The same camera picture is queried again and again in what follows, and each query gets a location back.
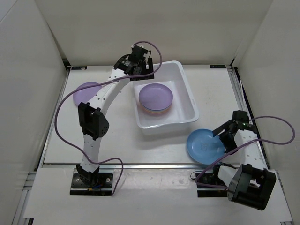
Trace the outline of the blue plate front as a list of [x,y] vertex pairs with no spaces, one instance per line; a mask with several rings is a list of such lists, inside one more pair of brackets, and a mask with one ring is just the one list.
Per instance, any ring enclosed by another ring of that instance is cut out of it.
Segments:
[[209,129],[193,131],[187,138],[186,149],[190,157],[203,165],[210,165],[225,154],[219,136]]

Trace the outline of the purple plate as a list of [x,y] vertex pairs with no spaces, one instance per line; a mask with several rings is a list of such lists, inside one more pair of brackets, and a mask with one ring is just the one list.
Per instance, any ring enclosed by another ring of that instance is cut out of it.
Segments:
[[76,105],[76,107],[81,103],[87,103],[91,98],[93,98],[101,89],[102,87],[96,86],[92,88],[83,89],[80,91],[77,91],[73,94],[73,102]]
[[173,93],[170,88],[160,83],[151,83],[144,86],[138,95],[139,102],[170,102]]

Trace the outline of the white plastic bin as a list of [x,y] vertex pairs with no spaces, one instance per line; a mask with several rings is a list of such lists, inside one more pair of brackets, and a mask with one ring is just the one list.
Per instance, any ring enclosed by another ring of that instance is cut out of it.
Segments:
[[[160,83],[171,89],[173,102],[164,115],[151,116],[141,108],[138,95],[140,90],[151,83]],[[136,123],[143,134],[156,135],[186,130],[199,119],[198,107],[188,83],[182,64],[178,61],[163,62],[151,80],[133,81],[133,102]]]

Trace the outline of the light blue plate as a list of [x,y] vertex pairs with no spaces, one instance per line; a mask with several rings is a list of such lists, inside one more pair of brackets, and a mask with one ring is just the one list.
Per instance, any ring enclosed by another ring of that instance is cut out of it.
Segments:
[[164,111],[167,110],[168,108],[171,107],[172,101],[170,102],[140,102],[140,105],[142,106],[143,109],[147,111],[153,111],[153,112],[158,112],[158,111]]

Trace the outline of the orange plate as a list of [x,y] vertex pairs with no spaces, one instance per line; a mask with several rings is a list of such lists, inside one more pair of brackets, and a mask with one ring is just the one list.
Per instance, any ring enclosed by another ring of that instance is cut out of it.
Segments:
[[163,110],[158,110],[158,111],[150,110],[148,108],[143,108],[143,111],[147,114],[150,114],[150,115],[161,115],[161,114],[165,114],[166,112],[168,112],[169,108],[166,108],[166,109],[163,109]]

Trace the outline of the cream plate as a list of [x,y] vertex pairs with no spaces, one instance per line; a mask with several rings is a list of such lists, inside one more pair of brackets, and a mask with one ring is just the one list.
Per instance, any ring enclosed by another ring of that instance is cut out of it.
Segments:
[[172,105],[169,105],[167,108],[162,109],[162,110],[152,110],[149,109],[143,105],[141,105],[141,108],[146,112],[146,113],[150,113],[150,114],[163,114],[166,113],[167,111],[169,111],[171,109]]

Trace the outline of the pink plate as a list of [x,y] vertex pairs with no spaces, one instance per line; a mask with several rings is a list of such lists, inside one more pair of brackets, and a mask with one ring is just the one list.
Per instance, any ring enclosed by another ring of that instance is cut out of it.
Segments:
[[151,116],[161,116],[166,114],[166,112],[148,112],[146,111],[146,114],[151,115]]

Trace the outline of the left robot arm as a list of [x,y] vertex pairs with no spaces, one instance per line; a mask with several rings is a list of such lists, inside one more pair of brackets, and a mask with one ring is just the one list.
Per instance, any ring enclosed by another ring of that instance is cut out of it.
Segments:
[[132,45],[130,54],[117,60],[108,80],[87,103],[78,105],[79,124],[83,133],[83,158],[76,166],[82,182],[89,188],[97,186],[99,181],[98,156],[102,138],[108,131],[106,114],[121,90],[132,81],[154,79],[151,51],[145,49],[139,41]]

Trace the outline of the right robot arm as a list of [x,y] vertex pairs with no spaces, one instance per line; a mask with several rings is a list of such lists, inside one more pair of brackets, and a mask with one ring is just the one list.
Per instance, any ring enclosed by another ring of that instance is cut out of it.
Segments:
[[239,168],[225,163],[213,167],[210,181],[215,187],[227,187],[227,198],[257,210],[264,210],[276,183],[276,176],[268,171],[262,156],[257,151],[257,128],[250,124],[246,111],[237,110],[232,119],[213,130],[218,136],[226,153],[234,154],[241,149]]

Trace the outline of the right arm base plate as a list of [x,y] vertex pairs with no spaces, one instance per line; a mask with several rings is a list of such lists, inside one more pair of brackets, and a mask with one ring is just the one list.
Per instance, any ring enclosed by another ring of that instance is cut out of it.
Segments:
[[235,171],[222,174],[226,181],[226,183],[224,183],[223,180],[221,180],[217,175],[214,175],[212,172],[205,173],[196,182],[197,197],[227,197],[229,200],[232,200],[234,193],[229,191],[228,186],[235,174]]

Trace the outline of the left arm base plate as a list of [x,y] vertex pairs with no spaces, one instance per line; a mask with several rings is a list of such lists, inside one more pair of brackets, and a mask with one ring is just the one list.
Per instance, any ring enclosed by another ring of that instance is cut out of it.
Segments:
[[74,169],[69,195],[73,196],[111,196],[113,192],[114,171],[99,169],[98,175],[88,184],[76,169]]

